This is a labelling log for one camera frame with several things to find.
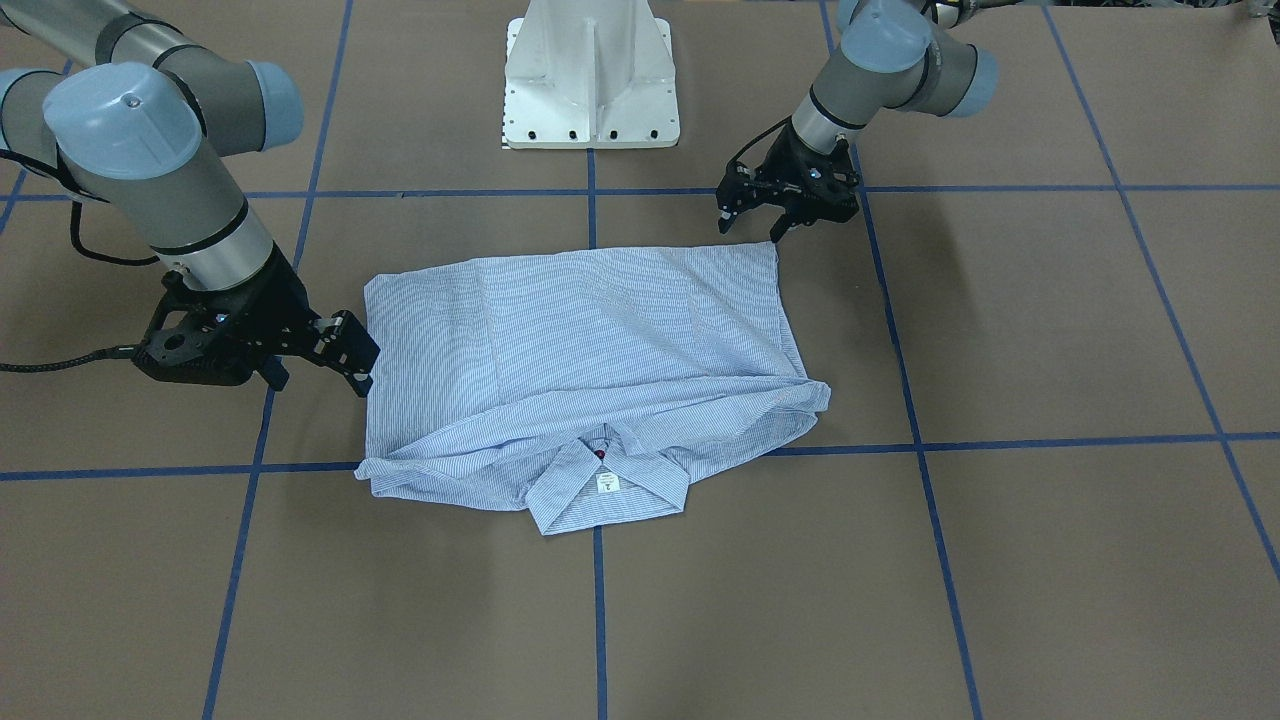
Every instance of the robotic arm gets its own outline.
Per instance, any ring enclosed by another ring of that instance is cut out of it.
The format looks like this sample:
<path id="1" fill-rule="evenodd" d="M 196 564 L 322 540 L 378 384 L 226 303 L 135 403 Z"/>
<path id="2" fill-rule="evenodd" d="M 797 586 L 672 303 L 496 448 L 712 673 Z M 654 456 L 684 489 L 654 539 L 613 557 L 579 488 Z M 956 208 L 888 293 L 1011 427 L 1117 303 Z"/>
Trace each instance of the robotic arm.
<path id="1" fill-rule="evenodd" d="M 120 0 L 0 0 L 0 23 L 88 69 L 0 72 L 0 150 L 79 199 L 108 201 L 169 269 L 131 359 L 166 382 L 283 389 L 297 355 L 369 392 L 378 346 L 323 319 L 221 156 L 292 142 L 302 102 L 271 63 L 230 63 Z M 180 315 L 177 323 L 170 315 Z"/>
<path id="2" fill-rule="evenodd" d="M 996 90 L 995 58 L 942 29 L 972 18 L 977 3 L 841 0 L 840 46 L 808 96 L 728 161 L 716 188 L 719 231 L 728 232 L 740 214 L 764 204 L 783 210 L 769 231 L 774 242 L 800 224 L 847 222 L 858 214 L 860 182 L 849 143 L 881 108 L 951 118 L 983 109 Z M 739 161 L 778 128 L 763 164 L 750 169 Z"/>

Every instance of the table surface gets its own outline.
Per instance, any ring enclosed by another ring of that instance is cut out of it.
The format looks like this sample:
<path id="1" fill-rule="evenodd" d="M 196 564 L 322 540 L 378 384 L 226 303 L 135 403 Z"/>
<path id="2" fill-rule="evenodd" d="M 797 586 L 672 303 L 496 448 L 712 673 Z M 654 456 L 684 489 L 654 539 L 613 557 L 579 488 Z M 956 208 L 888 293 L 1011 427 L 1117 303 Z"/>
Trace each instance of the table surface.
<path id="1" fill-rule="evenodd" d="M 522 1 L 141 4 L 297 79 L 301 138 L 228 164 L 321 314 L 376 273 L 763 240 L 712 191 L 835 8 L 653 3 L 684 137 L 584 154 L 499 147 Z M 279 395 L 0 377 L 0 716 L 1274 716 L 1280 51 L 1239 5 L 955 35 L 991 106 L 878 117 L 864 213 L 780 246 L 831 410 L 682 515 L 543 538 L 372 500 L 362 402 L 297 360 Z M 159 270 L 77 256 L 38 177 L 0 193 L 0 359 L 136 341 Z M 110 209 L 84 236 L 142 247 Z"/>

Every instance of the light blue joint cap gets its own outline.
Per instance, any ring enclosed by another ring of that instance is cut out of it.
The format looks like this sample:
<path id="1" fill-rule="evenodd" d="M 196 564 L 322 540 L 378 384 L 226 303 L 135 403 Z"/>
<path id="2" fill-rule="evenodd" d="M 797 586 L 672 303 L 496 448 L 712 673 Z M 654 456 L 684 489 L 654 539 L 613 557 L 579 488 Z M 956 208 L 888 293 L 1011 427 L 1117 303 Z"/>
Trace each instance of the light blue joint cap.
<path id="1" fill-rule="evenodd" d="M 1000 81 L 1000 65 L 996 63 L 996 56 L 982 47 L 975 47 L 974 50 L 978 51 L 978 67 L 973 70 L 973 82 L 969 83 L 969 90 L 965 91 L 964 97 L 960 99 L 960 104 L 955 106 L 955 110 L 951 110 L 943 118 L 977 115 L 991 102 L 992 96 L 996 95 L 996 83 Z"/>
<path id="2" fill-rule="evenodd" d="M 42 68 L 14 68 L 12 70 L 0 72 L 0 105 L 4 104 L 4 96 L 9 94 L 9 88 L 13 83 L 29 76 L 31 73 L 51 73 L 54 70 L 46 70 Z M 0 127 L 0 150 L 13 150 L 9 143 L 4 140 L 4 128 Z"/>
<path id="3" fill-rule="evenodd" d="M 266 115 L 266 136 L 261 150 L 288 145 L 302 135 L 302 94 L 289 73 L 275 63 L 246 60 L 257 76 Z"/>
<path id="4" fill-rule="evenodd" d="M 840 0 L 840 5 L 836 6 L 836 32 L 845 32 L 845 28 L 849 27 L 849 19 L 854 17 L 854 10 L 858 9 L 858 4 L 861 1 Z"/>
<path id="5" fill-rule="evenodd" d="M 933 23 L 902 0 L 864 0 L 840 49 L 849 61 L 873 73 L 900 73 L 924 58 Z"/>
<path id="6" fill-rule="evenodd" d="M 45 124 L 73 163 L 113 179 L 148 179 L 187 164 L 204 136 L 200 120 L 160 70 L 104 64 L 58 83 Z"/>

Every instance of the folded shirt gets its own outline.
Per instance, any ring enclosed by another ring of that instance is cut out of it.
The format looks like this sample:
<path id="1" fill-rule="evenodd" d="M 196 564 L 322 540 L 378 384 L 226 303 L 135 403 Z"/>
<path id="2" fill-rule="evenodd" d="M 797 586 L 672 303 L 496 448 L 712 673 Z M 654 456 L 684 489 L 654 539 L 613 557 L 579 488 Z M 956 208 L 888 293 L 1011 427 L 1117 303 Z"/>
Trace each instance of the folded shirt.
<path id="1" fill-rule="evenodd" d="M 365 287 L 381 347 L 356 477 L 379 497 L 527 509 L 543 534 L 680 512 L 808 432 L 773 243 L 489 258 Z"/>

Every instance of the striped shirt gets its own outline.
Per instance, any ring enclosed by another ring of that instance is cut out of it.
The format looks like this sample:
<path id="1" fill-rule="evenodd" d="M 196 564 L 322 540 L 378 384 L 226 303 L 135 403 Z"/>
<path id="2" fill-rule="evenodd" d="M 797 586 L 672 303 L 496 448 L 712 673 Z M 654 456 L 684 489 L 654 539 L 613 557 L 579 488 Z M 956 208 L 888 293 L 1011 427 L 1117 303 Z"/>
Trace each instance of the striped shirt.
<path id="1" fill-rule="evenodd" d="M 544 534 L 680 512 L 809 430 L 772 243 L 490 258 L 365 287 L 375 496 L 527 509 Z"/>

